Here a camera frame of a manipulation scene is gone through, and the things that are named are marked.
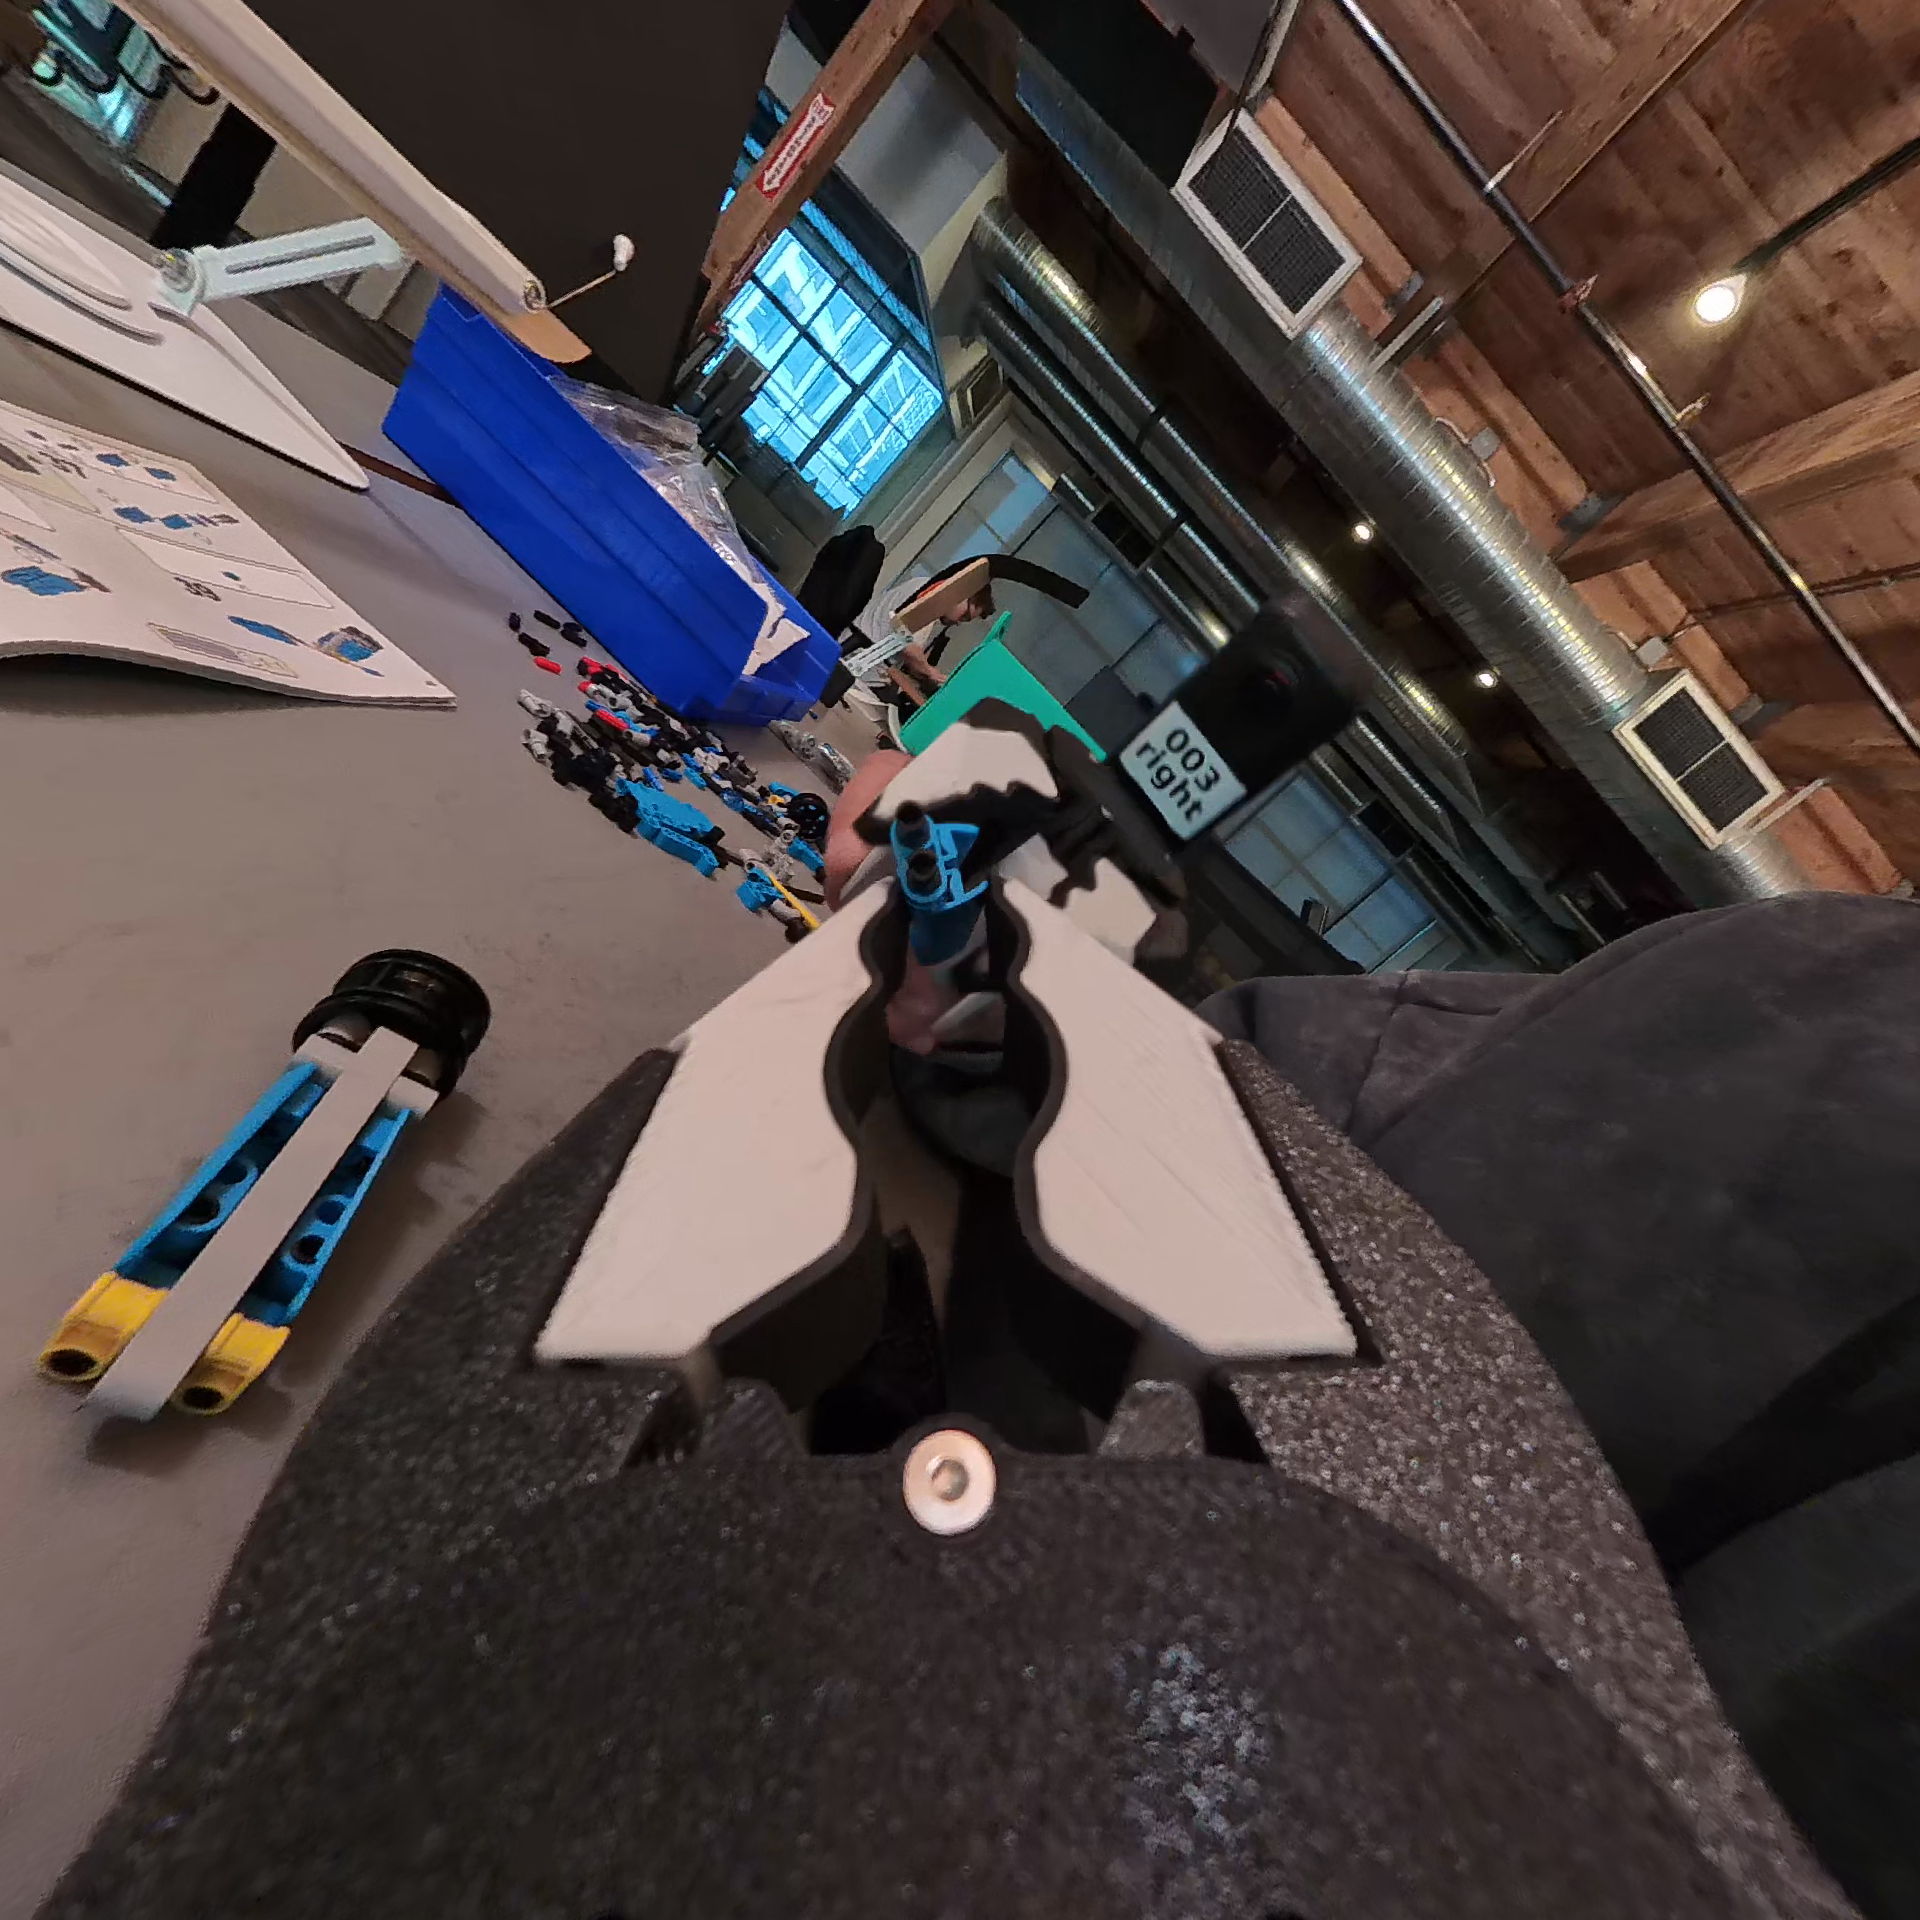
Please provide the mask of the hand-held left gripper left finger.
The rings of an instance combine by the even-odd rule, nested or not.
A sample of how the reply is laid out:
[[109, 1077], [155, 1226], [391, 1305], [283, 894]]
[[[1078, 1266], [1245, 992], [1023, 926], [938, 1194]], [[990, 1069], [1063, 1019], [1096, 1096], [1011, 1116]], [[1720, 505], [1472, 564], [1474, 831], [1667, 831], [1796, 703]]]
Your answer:
[[875, 1341], [887, 1252], [855, 1116], [898, 956], [895, 889], [872, 886], [677, 1036], [542, 1365], [853, 1365]]

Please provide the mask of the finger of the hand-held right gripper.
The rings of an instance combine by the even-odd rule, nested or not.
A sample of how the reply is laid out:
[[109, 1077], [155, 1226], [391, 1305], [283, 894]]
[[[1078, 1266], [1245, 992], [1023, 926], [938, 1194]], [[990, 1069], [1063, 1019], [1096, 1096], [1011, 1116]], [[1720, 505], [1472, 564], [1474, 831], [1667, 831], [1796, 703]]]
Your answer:
[[901, 773], [901, 809], [981, 841], [1022, 841], [1059, 812], [1049, 728], [948, 728]]
[[1192, 956], [1188, 883], [1176, 865], [1141, 865], [1117, 852], [1070, 860], [1040, 839], [1036, 894], [1141, 973], [1170, 982]]

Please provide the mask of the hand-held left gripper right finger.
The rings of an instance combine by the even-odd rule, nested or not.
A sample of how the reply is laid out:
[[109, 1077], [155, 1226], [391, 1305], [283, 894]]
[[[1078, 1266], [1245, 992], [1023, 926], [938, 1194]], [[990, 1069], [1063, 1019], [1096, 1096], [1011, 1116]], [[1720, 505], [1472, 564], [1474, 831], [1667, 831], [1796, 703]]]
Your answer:
[[1044, 1257], [1183, 1356], [1357, 1356], [1214, 1028], [1022, 880], [1001, 901], [1049, 1069], [1022, 1146]]

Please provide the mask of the blue panel brick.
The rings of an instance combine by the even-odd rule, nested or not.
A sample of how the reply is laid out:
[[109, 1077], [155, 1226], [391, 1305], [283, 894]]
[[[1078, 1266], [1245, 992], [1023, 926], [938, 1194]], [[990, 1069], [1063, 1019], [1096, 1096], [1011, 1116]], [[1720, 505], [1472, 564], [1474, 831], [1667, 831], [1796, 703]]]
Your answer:
[[976, 841], [981, 827], [971, 823], [948, 823], [912, 801], [895, 809], [890, 843], [905, 898], [909, 945], [927, 971], [952, 964], [974, 937], [990, 886], [983, 871], [971, 876], [968, 868]]

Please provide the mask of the pile of toy bricks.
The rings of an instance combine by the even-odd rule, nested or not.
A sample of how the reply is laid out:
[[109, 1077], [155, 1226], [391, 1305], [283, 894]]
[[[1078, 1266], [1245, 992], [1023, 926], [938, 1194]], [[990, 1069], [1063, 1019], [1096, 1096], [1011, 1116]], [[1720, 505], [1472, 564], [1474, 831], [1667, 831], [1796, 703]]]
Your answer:
[[763, 781], [708, 722], [660, 702], [626, 667], [589, 652], [586, 629], [550, 611], [507, 612], [531, 667], [580, 695], [568, 709], [520, 691], [523, 751], [584, 794], [626, 836], [666, 852], [799, 944], [825, 918], [828, 802], [787, 781]]

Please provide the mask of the wheel and beam assembly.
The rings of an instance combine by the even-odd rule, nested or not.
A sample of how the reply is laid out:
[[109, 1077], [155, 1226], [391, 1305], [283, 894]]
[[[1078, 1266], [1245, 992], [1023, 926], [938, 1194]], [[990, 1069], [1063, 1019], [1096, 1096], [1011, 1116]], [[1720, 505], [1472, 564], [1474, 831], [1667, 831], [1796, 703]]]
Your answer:
[[378, 949], [301, 1018], [230, 1136], [84, 1290], [36, 1369], [89, 1414], [230, 1411], [283, 1351], [395, 1146], [457, 1088], [492, 1007], [457, 963]]

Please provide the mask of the grey desk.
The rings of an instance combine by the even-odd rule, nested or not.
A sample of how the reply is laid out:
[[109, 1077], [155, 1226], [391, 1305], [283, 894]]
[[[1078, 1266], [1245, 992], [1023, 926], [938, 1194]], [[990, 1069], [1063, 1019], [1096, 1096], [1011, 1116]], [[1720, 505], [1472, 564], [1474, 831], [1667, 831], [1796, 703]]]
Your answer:
[[[4, 395], [187, 455], [455, 695], [276, 702], [113, 662], [4, 667], [4, 1915], [113, 1803], [289, 1444], [452, 1233], [635, 1054], [781, 951], [722, 880], [523, 751], [510, 616], [568, 604], [400, 483], [391, 385], [269, 315], [253, 351], [355, 454], [348, 491], [18, 333]], [[209, 1422], [95, 1428], [36, 1374], [62, 1311], [373, 949], [468, 967], [492, 1028], [403, 1146], [267, 1380]]]

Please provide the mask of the white ceiling air vent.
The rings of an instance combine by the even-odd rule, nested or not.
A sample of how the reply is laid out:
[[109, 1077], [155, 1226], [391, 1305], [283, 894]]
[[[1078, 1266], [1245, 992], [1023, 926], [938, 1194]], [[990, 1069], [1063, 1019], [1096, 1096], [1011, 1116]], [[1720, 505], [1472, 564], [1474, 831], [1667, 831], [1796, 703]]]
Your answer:
[[1357, 245], [1245, 108], [1196, 143], [1172, 198], [1291, 341], [1362, 266]]
[[1765, 825], [1788, 801], [1785, 783], [1689, 667], [1657, 674], [1648, 698], [1613, 736], [1712, 850]]

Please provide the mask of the paned window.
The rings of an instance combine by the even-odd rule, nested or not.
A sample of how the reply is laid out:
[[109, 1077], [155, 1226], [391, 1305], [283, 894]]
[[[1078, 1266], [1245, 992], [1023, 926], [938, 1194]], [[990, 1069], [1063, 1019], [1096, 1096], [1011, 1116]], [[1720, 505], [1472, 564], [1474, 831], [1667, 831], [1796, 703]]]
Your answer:
[[853, 201], [803, 202], [748, 266], [697, 383], [703, 439], [806, 517], [853, 520], [949, 414], [920, 266]]

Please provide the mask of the clear plastic parts bags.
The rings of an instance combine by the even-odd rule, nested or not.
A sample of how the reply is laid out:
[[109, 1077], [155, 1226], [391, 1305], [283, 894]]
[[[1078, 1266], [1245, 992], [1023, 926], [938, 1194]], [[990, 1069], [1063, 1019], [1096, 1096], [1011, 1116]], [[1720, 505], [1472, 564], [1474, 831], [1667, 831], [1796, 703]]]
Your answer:
[[770, 607], [773, 575], [748, 549], [726, 491], [708, 466], [697, 422], [674, 406], [666, 410], [568, 370], [550, 370], [550, 383]]

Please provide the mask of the blue bin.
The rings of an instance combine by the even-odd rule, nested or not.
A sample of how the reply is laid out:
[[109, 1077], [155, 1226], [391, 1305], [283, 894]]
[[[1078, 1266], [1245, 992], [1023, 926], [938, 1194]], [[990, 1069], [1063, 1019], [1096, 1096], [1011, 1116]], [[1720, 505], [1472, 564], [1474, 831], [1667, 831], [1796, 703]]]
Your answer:
[[386, 433], [663, 703], [767, 726], [824, 695], [840, 659], [828, 632], [773, 585], [799, 640], [751, 674], [758, 590], [572, 406], [554, 366], [452, 288], [422, 321]]

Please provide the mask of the red white sign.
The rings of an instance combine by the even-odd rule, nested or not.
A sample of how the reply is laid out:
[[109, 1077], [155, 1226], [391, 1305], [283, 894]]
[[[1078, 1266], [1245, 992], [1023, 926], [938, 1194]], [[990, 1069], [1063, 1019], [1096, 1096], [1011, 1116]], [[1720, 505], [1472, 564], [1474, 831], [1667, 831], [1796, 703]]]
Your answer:
[[780, 135], [760, 156], [754, 187], [765, 201], [780, 201], [781, 193], [803, 174], [816, 149], [838, 120], [838, 101], [813, 91], [803, 103], [781, 124]]

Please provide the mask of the instruction manual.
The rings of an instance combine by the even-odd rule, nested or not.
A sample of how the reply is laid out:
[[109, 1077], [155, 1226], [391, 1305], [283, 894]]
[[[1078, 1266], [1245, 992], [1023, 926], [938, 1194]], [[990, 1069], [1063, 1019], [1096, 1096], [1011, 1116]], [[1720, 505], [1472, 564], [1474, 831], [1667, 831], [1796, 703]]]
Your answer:
[[457, 703], [199, 466], [15, 403], [4, 659], [126, 662], [319, 703]]

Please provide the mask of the person's dark clothing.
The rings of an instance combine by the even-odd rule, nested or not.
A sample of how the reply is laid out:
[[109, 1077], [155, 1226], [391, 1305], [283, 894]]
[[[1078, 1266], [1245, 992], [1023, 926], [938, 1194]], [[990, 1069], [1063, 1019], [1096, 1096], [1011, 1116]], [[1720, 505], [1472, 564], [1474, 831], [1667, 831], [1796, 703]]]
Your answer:
[[1869, 1917], [1917, 1915], [1917, 1304], [1681, 1475], [1648, 1536], [1765, 1781]]

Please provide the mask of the silver air duct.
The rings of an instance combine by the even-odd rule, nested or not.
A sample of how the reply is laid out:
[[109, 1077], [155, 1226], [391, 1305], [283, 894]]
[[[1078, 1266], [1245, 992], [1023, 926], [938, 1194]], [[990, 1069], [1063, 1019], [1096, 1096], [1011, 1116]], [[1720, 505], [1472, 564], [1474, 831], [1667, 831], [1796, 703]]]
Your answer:
[[[1297, 585], [1352, 634], [1353, 597], [1302, 537], [1278, 531], [1220, 476], [1099, 329], [1099, 311], [1016, 209], [997, 198], [974, 219], [974, 249], [997, 288], [981, 325], [1000, 325], [1004, 348], [1022, 328], [1078, 377], [1096, 413], [1137, 446], [1201, 523], [1263, 583]], [[1696, 904], [1733, 904], [1815, 891], [1806, 860], [1773, 827], [1737, 827], [1709, 843], [1624, 747], [1620, 721], [1648, 702], [1648, 670], [1528, 537], [1491, 482], [1474, 477], [1463, 449], [1397, 374], [1368, 366], [1357, 321], [1318, 321], [1305, 351], [1286, 343], [1287, 420], [1333, 473], [1379, 541], [1428, 588], [1478, 655], [1520, 695], [1565, 761], [1659, 860]]]

